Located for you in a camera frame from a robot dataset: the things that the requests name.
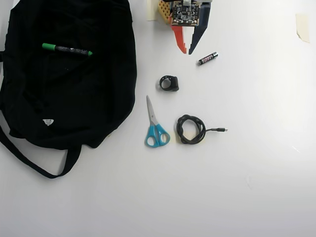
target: circuit board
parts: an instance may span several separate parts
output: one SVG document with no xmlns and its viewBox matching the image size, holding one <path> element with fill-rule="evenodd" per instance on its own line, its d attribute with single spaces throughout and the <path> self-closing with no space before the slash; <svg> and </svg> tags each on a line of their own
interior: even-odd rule
<svg viewBox="0 0 316 237">
<path fill-rule="evenodd" d="M 192 1 L 190 6 L 184 6 L 182 1 L 174 1 L 172 6 L 173 26 L 198 26 L 201 2 Z"/>
</svg>

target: scissors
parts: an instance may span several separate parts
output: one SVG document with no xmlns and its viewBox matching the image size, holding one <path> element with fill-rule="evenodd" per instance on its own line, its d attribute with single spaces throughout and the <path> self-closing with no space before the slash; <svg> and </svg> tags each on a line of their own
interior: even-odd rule
<svg viewBox="0 0 316 237">
<path fill-rule="evenodd" d="M 150 127 L 149 127 L 149 131 L 146 137 L 146 144 L 147 146 L 152 147 L 152 148 L 167 145 L 170 142 L 170 135 L 158 123 L 154 110 L 153 110 L 152 103 L 149 99 L 149 96 L 147 96 L 146 99 L 147 99 L 147 108 L 148 108 L 148 114 L 149 114 L 149 119 L 150 119 Z M 166 136 L 166 139 L 167 139 L 166 142 L 163 142 L 161 139 L 163 135 Z M 148 139 L 151 137 L 154 139 L 154 142 L 155 142 L 153 145 L 150 145 L 148 143 Z"/>
</svg>

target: green marker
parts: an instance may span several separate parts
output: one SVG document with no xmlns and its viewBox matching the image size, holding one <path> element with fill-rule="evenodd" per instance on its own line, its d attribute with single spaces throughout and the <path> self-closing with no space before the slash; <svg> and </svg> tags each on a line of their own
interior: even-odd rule
<svg viewBox="0 0 316 237">
<path fill-rule="evenodd" d="M 54 44 L 49 44 L 49 43 L 43 43 L 42 47 L 43 49 L 47 49 L 50 51 L 61 51 L 61 52 L 75 53 L 75 54 L 80 54 L 80 55 L 85 55 L 85 56 L 91 56 L 93 54 L 91 51 L 88 51 L 88 50 L 77 49 L 77 48 L 67 48 L 63 46 L 56 46 Z"/>
</svg>

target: blue scissors handle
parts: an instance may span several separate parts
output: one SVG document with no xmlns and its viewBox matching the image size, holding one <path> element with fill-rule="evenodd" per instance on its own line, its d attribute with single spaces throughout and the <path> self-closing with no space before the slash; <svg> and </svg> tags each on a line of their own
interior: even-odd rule
<svg viewBox="0 0 316 237">
<path fill-rule="evenodd" d="M 166 142 L 163 142 L 161 137 L 165 135 L 167 140 Z M 149 138 L 153 138 L 154 140 L 154 144 L 153 145 L 150 145 L 148 143 L 148 139 Z M 164 146 L 166 144 L 168 144 L 170 142 L 170 135 L 162 128 L 162 126 L 160 124 L 157 124 L 156 126 L 154 125 L 150 125 L 149 127 L 149 131 L 148 131 L 148 134 L 147 134 L 147 137 L 146 137 L 146 143 L 149 147 L 152 147 L 152 148 L 155 148 L 155 147 L 160 147 L 160 146 Z"/>
</svg>

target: scissor blade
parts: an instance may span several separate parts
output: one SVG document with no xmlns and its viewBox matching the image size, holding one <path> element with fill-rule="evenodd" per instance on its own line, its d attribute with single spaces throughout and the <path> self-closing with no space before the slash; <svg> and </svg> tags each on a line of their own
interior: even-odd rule
<svg viewBox="0 0 316 237">
<path fill-rule="evenodd" d="M 147 99 L 147 109 L 148 109 L 149 119 L 150 119 L 151 123 L 153 123 L 154 125 L 157 125 L 158 121 L 156 119 L 154 109 L 153 109 L 152 103 L 149 99 L 149 96 L 146 96 L 146 99 Z"/>
</svg>

